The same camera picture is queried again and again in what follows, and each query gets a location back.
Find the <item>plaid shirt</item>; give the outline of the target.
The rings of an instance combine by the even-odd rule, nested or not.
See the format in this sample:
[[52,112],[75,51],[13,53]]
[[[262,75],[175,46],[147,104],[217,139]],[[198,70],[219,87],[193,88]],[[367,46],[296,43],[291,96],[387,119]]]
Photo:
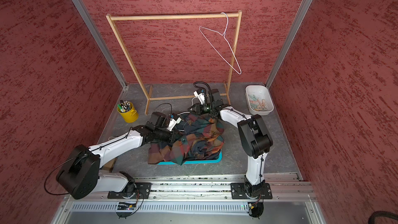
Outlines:
[[223,124],[209,116],[181,114],[182,121],[173,130],[183,133],[175,143],[155,140],[148,150],[148,164],[171,161],[179,166],[190,160],[212,160],[218,157],[225,140]]

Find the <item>white wire hanger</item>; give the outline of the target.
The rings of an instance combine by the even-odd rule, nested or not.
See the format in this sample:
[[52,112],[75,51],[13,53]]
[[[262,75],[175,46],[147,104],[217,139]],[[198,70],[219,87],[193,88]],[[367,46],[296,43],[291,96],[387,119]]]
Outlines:
[[[231,43],[227,38],[227,32],[229,27],[229,15],[225,12],[220,13],[226,21],[223,29],[221,31],[214,30],[211,28],[199,26],[199,31],[201,35],[205,38],[210,47],[216,52],[216,54],[234,71],[236,74],[241,75],[242,69],[240,67],[239,61],[236,57],[235,51]],[[229,52],[232,55],[232,62],[228,61],[225,54]]]

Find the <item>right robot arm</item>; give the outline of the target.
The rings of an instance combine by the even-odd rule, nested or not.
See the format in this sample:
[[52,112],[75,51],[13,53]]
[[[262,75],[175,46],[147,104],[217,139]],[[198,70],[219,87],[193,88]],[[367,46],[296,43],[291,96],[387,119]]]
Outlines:
[[267,191],[263,175],[265,159],[273,146],[273,140],[263,118],[260,115],[241,113],[225,104],[218,89],[212,89],[205,82],[194,82],[193,86],[196,88],[194,96],[199,102],[188,108],[188,111],[196,115],[207,114],[238,129],[242,148],[248,156],[243,190],[252,199],[264,196]]

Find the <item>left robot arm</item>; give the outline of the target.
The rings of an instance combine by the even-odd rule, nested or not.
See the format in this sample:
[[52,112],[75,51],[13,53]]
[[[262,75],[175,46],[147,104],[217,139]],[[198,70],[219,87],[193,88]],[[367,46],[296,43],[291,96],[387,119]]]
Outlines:
[[144,125],[129,128],[128,132],[110,141],[87,147],[76,146],[68,159],[56,169],[56,181],[74,199],[83,199],[94,192],[107,192],[110,199],[139,199],[141,190],[135,179],[126,172],[111,173],[103,166],[120,155],[150,145],[148,163],[169,161],[167,155],[181,134],[177,125],[186,113],[165,115],[152,113]]

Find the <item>clothespins in tray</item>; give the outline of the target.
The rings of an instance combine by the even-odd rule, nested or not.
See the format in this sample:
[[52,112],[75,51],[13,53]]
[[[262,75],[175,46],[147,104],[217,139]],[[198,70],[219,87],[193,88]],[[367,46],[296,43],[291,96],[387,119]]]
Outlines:
[[254,94],[249,95],[249,105],[257,112],[269,111],[269,106],[265,99],[257,97]]

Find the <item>yellow pen cup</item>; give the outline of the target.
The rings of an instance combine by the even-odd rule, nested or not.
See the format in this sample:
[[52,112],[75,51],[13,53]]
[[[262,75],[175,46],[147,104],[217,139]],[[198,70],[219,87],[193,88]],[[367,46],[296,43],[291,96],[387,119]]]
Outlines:
[[139,117],[134,105],[129,101],[120,100],[120,103],[117,105],[117,112],[127,123],[133,123]]

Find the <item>teal plastic basket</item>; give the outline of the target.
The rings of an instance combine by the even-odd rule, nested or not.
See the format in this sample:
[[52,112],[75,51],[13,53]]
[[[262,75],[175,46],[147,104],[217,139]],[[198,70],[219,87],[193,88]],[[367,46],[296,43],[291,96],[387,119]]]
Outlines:
[[[190,160],[190,161],[185,161],[183,164],[212,164],[212,163],[219,163],[222,160],[222,151],[219,152],[218,157],[216,159],[212,160]],[[175,163],[171,161],[163,161],[159,162],[158,165],[176,165]]]

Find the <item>wooden clothes rack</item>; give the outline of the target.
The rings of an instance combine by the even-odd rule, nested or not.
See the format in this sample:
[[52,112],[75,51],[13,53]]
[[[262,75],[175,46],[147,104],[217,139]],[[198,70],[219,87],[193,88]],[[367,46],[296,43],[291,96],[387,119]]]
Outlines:
[[213,18],[223,18],[223,17],[225,17],[227,20],[229,20],[230,18],[236,18],[237,23],[236,23],[235,34],[234,34],[234,42],[233,42],[233,45],[229,46],[229,48],[232,52],[232,56],[231,56],[231,62],[228,63],[228,65],[230,66],[228,80],[224,84],[226,92],[221,94],[222,96],[226,96],[228,102],[230,103],[231,101],[230,101],[229,92],[230,92],[230,88],[231,88],[232,73],[237,72],[238,74],[241,74],[241,71],[237,71],[234,68],[234,65],[239,65],[235,53],[236,53],[236,49],[237,49],[242,15],[243,15],[243,12],[241,10],[238,10],[238,12],[234,12],[234,13],[222,12],[222,13],[185,14],[185,15],[149,15],[149,16],[112,16],[110,14],[106,15],[106,19],[107,19],[129,65],[130,65],[145,97],[146,97],[145,115],[148,115],[149,106],[150,106],[151,102],[162,101],[162,100],[188,99],[189,96],[185,95],[185,96],[153,97],[152,96],[153,86],[150,86],[149,90],[146,89],[146,87],[138,73],[138,69],[136,68],[129,51],[127,50],[127,47],[121,37],[121,34],[120,34],[115,22],[116,21],[141,21],[141,20],[144,21],[144,20],[180,20],[180,19],[210,19],[210,18],[213,19]]

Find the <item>white plastic tray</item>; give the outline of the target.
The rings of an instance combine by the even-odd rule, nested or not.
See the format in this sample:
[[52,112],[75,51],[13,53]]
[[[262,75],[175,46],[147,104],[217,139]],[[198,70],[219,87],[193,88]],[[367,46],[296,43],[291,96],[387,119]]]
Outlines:
[[248,109],[252,115],[266,116],[274,110],[271,95],[265,86],[247,86],[246,99]]

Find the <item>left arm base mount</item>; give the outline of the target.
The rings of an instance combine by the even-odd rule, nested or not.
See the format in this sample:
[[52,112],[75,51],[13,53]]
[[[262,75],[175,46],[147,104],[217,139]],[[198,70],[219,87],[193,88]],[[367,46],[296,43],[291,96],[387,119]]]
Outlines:
[[108,199],[148,199],[152,183],[128,183],[121,192],[110,191]]

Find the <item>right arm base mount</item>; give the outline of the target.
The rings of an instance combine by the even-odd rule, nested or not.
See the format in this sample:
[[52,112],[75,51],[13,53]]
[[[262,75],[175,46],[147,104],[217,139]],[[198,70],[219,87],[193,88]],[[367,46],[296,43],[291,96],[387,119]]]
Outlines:
[[256,199],[261,196],[261,200],[270,200],[273,198],[271,187],[269,183],[263,181],[257,185],[250,183],[231,183],[232,199]]

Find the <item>aluminium rail frame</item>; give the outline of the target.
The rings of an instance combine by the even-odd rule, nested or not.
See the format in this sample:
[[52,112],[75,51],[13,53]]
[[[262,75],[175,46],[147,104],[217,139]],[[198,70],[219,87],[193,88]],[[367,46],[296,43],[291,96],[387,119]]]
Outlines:
[[81,200],[66,197],[53,223],[325,223],[312,184],[298,174],[265,174],[260,217],[251,216],[256,199],[244,193],[243,179],[242,175],[138,178],[138,193],[129,199],[107,192]]

